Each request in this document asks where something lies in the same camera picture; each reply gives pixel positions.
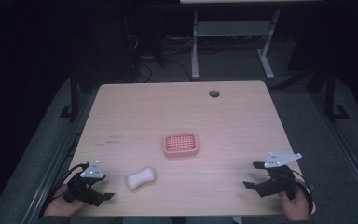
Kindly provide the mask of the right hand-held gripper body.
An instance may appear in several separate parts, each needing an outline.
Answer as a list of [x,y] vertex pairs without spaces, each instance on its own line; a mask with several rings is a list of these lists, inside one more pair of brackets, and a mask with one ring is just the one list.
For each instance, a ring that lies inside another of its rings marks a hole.
[[270,152],[265,163],[265,170],[270,176],[270,180],[256,184],[256,191],[261,197],[270,196],[280,192],[286,192],[288,198],[293,200],[295,197],[295,177],[293,171],[287,166],[288,163],[302,158],[300,153],[276,153]]

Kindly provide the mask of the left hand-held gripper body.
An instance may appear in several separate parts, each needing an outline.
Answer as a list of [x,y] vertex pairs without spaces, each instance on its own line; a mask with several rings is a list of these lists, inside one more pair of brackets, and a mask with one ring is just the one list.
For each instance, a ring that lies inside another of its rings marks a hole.
[[92,189],[104,173],[98,161],[81,165],[82,170],[75,174],[68,182],[68,190],[63,198],[71,203],[74,200],[99,206],[103,202],[103,194]]

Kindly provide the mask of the person's left hand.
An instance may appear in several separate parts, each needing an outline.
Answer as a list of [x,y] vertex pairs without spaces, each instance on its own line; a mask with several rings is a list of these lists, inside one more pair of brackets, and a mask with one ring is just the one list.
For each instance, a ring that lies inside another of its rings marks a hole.
[[60,186],[55,192],[53,200],[48,204],[43,212],[44,217],[71,217],[86,206],[81,201],[74,200],[68,203],[63,195],[67,192],[68,187],[66,185]]

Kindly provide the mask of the person's right hand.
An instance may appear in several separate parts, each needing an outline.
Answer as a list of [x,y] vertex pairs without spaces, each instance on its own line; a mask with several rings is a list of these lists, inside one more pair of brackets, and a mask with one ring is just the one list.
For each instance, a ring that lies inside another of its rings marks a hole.
[[304,192],[296,187],[295,198],[290,200],[285,192],[280,192],[279,197],[282,203],[282,210],[289,222],[309,221],[309,203]]

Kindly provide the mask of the white soap bar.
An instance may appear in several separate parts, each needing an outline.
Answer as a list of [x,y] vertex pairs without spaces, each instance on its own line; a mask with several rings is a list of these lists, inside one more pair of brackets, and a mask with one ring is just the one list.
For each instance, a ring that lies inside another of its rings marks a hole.
[[152,167],[146,167],[143,170],[130,174],[126,178],[127,187],[130,190],[139,188],[141,185],[153,182],[157,175]]

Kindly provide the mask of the pink soap dish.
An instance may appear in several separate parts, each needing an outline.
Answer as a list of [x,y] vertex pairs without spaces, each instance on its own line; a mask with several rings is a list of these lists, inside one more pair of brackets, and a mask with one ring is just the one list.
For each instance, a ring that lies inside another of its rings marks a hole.
[[166,134],[163,146],[163,152],[167,158],[190,157],[199,153],[199,144],[194,133]]

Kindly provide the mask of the black metal stand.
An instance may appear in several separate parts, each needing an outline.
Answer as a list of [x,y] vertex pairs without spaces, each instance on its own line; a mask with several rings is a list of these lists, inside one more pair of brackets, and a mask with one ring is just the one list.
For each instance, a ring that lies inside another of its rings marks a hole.
[[349,119],[350,116],[342,105],[335,105],[336,76],[333,67],[328,63],[325,67],[324,112],[335,122],[337,119]]
[[79,111],[77,72],[73,70],[70,77],[70,105],[65,106],[60,114],[61,118],[74,121]]

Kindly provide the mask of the white metal table frame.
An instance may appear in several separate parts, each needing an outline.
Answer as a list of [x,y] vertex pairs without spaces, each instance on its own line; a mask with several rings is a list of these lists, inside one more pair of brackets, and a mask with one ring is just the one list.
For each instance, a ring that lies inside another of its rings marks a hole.
[[273,37],[280,10],[276,9],[269,21],[199,21],[199,13],[193,13],[191,78],[200,78],[198,40],[200,37],[265,37],[265,43],[257,55],[267,79],[274,79],[268,60],[268,50]]

